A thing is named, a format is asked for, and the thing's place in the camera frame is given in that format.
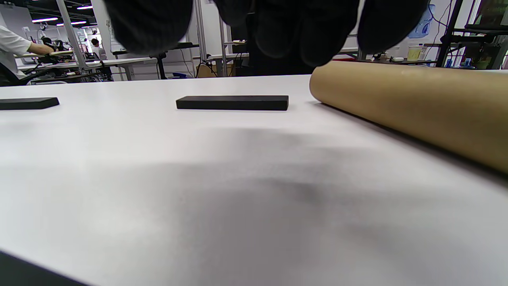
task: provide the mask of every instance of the black rectangular bar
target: black rectangular bar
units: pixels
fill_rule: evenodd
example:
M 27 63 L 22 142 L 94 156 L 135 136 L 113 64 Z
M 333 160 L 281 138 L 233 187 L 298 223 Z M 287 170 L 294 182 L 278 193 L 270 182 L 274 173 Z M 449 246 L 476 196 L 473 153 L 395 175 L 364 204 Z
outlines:
M 44 109 L 59 104 L 56 97 L 0 99 L 0 110 Z
M 186 96 L 176 100 L 178 109 L 287 110 L 287 95 Z

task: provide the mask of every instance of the black glove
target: black glove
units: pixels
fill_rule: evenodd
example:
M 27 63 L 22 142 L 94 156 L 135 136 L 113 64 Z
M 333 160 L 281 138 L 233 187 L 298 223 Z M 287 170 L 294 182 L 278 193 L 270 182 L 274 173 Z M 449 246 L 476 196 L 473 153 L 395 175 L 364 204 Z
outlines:
M 214 0 L 228 25 L 243 24 L 252 0 Z M 130 52 L 171 49 L 187 31 L 192 0 L 105 0 L 116 39 Z M 429 0 L 366 0 L 358 44 L 366 53 L 399 43 L 418 24 Z M 273 58 L 300 46 L 310 66 L 326 64 L 355 27 L 359 0 L 256 0 L 260 50 Z

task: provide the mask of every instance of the chair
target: chair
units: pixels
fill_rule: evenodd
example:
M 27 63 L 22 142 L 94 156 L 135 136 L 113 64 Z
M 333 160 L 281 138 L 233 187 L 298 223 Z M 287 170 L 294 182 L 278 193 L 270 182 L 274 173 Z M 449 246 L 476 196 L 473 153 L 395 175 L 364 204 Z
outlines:
M 10 69 L 0 63 L 0 87 L 14 87 L 18 85 L 26 85 L 32 79 L 47 75 L 49 73 L 58 73 L 57 68 L 46 69 L 34 74 L 29 74 L 24 78 L 18 78 Z

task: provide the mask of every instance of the fluorescent light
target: fluorescent light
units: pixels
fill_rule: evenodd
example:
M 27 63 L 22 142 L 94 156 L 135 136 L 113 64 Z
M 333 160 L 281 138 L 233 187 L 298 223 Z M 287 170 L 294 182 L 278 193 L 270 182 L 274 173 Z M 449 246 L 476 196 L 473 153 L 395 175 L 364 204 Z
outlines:
M 71 22 L 72 25 L 85 24 L 86 21 Z M 56 24 L 57 26 L 63 26 L 64 23 Z
M 37 20 L 32 20 L 32 23 L 48 22 L 48 21 L 54 21 L 54 20 L 58 20 L 58 18 L 37 19 Z

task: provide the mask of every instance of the cardboard tube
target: cardboard tube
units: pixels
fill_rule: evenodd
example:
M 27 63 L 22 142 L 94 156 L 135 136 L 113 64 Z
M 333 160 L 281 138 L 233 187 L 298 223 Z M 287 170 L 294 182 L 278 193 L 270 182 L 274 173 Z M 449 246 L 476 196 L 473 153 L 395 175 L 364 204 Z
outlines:
M 328 105 L 508 173 L 508 75 L 330 62 L 310 79 Z

